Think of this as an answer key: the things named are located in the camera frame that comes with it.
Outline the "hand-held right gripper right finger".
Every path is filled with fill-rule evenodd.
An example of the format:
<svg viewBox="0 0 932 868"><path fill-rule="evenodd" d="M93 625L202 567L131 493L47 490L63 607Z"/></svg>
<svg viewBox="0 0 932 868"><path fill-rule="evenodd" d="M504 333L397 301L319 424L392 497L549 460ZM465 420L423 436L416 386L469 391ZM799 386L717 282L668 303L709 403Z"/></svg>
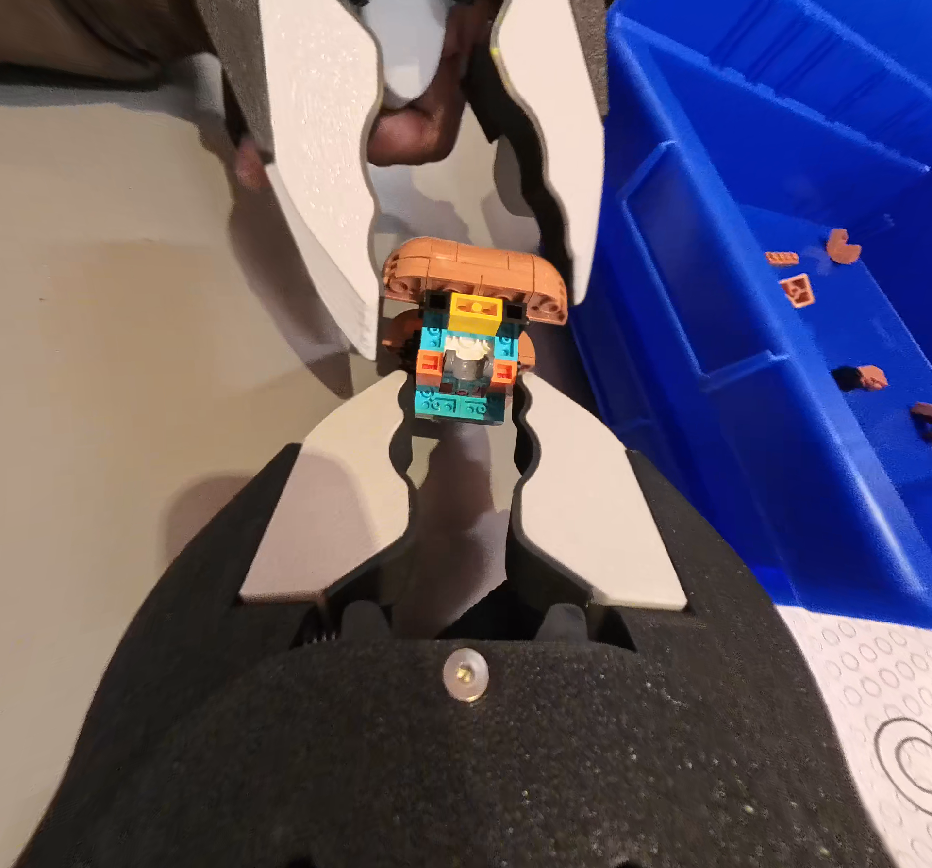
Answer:
<svg viewBox="0 0 932 868"><path fill-rule="evenodd" d="M585 603L683 610L688 603L623 443L537 374L523 377L531 465L517 530Z"/></svg>

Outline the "blue plastic bin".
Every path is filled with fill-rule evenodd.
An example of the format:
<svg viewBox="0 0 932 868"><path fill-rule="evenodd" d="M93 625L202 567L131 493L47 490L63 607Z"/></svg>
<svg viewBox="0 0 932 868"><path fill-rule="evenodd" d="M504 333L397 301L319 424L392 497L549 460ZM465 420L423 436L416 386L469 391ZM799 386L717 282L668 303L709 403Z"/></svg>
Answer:
<svg viewBox="0 0 932 868"><path fill-rule="evenodd" d="M570 321L608 428L776 603L926 629L930 2L615 0ZM830 260L834 228L858 262ZM778 281L801 273L795 309ZM842 392L832 370L863 365L889 386Z"/></svg>

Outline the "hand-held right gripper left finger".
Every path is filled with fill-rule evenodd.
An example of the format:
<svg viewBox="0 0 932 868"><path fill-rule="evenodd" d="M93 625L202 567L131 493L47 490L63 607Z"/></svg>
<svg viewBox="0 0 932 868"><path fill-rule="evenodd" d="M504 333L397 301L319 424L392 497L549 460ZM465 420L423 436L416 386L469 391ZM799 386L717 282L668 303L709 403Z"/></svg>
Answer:
<svg viewBox="0 0 932 868"><path fill-rule="evenodd" d="M239 589L245 603L335 598L412 521L412 386L394 371L323 418L297 459Z"/></svg>

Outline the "colourful toy brick model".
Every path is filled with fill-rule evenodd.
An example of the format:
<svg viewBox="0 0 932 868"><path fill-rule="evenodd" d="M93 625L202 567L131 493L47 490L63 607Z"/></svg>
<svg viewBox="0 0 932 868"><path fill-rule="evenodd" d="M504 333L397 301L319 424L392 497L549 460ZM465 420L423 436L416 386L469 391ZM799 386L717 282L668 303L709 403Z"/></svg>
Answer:
<svg viewBox="0 0 932 868"><path fill-rule="evenodd" d="M413 416L425 421L502 425L536 365L529 325L567 321L563 277L533 254L421 236L390 254L382 280L407 308L380 342L412 375Z"/></svg>

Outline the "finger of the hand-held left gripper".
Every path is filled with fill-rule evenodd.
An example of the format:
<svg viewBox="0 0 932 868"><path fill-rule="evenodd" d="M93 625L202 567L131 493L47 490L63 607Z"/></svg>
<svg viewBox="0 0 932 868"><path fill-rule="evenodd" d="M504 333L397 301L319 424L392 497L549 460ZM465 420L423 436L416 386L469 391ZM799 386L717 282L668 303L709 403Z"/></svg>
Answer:
<svg viewBox="0 0 932 868"><path fill-rule="evenodd" d="M503 0L464 81L510 215L534 222L568 299L583 302L599 228L604 131L571 0Z"/></svg>
<svg viewBox="0 0 932 868"><path fill-rule="evenodd" d="M379 48L343 0L258 0L273 156L266 172L314 288L374 360L379 215L366 160L379 110Z"/></svg>

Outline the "person's left hand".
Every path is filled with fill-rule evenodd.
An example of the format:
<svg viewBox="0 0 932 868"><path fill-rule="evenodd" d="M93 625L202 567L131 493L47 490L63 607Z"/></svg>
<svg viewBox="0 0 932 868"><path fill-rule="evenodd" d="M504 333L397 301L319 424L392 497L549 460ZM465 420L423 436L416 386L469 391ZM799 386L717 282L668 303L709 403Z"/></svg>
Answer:
<svg viewBox="0 0 932 868"><path fill-rule="evenodd" d="M452 8L438 68L426 91L401 108L380 108L367 144L370 164L420 165L449 156L465 108L465 72L485 24L478 5Z"/></svg>

